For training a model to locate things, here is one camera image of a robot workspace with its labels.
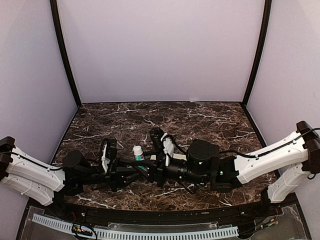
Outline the green white glue stick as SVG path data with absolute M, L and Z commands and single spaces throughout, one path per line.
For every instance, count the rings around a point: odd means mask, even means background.
M 145 160 L 144 153 L 143 153 L 142 147 L 140 145 L 134 146 L 132 150 L 133 150 L 133 154 L 134 154 L 136 161 L 139 162 L 139 161 Z

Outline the cream paper envelope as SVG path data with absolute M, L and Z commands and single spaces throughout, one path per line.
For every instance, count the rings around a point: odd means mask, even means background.
M 177 154 L 177 153 L 175 153 L 175 154 L 173 155 L 173 158 L 174 158 L 174 159 L 178 159 L 178 160 L 184 160 L 184 161 L 187 160 L 187 158 L 186 158 L 185 155 L 183 155 L 183 154 Z M 157 159 L 157 156 L 156 156 L 156 155 L 151 155 L 151 156 L 150 156 L 150 160 L 155 161 L 156 159 Z

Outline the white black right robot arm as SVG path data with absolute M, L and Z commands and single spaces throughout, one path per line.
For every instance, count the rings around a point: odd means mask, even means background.
M 229 157 L 216 144 L 194 140 L 184 153 L 185 159 L 174 158 L 176 142 L 164 134 L 156 142 L 160 149 L 156 159 L 130 162 L 130 166 L 149 182 L 162 184 L 165 180 L 187 181 L 194 185 L 210 184 L 213 191 L 228 193 L 274 170 L 286 167 L 286 171 L 261 192 L 261 201 L 255 205 L 255 213 L 266 217 L 301 182 L 312 179 L 320 172 L 319 128 L 311 128 L 300 121 L 297 129 L 274 144 L 250 153 L 229 150 Z

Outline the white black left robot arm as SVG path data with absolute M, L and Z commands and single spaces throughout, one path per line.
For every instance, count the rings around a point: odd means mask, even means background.
M 105 140 L 105 154 L 95 164 L 73 150 L 62 160 L 61 166 L 46 164 L 23 152 L 11 136 L 0 140 L 0 182 L 19 191 L 51 210 L 60 218 L 67 218 L 70 206 L 62 199 L 84 192 L 85 185 L 107 185 L 113 191 L 135 181 L 139 172 L 127 163 L 119 164 L 115 141 Z

